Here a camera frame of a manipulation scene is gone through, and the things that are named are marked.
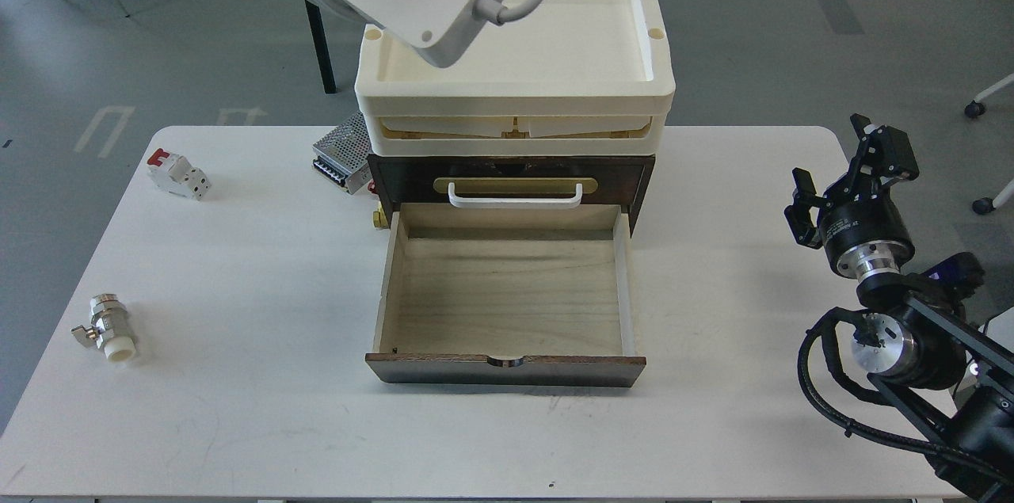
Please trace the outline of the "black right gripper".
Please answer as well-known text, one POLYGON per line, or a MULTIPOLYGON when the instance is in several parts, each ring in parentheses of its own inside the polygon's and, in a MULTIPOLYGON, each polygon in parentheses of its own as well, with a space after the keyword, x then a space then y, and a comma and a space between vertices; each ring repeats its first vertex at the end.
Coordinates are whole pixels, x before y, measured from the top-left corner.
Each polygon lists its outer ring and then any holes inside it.
POLYGON ((795 189, 785 218, 797 244, 823 247, 838 276, 862 278, 870 271, 860 265, 866 255, 888 253, 899 269, 915 254, 890 188, 899 181, 917 179, 920 168, 904 131, 873 124, 858 113, 850 121, 860 143, 846 173, 819 196, 810 172, 794 168, 795 189), (818 226, 812 208, 820 210, 818 226))

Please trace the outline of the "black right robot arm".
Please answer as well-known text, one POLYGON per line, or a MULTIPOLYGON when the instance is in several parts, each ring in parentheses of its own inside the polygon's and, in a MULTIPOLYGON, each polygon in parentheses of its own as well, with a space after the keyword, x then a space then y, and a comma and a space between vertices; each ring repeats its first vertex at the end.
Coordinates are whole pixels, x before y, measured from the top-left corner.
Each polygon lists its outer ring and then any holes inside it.
POLYGON ((972 253, 903 273, 915 246, 890 198, 919 167, 904 131, 850 118, 859 146, 822 195, 796 168, 783 213, 801 246, 822 248, 838 276, 857 280, 859 311, 836 307, 807 331, 797 376, 808 402, 847 436, 923 455, 938 478, 979 502, 1010 502, 1012 353, 966 320, 964 299, 984 283, 972 253), (827 370, 859 401, 891 406, 920 432, 910 438, 844 415, 816 391, 814 343, 827 370))

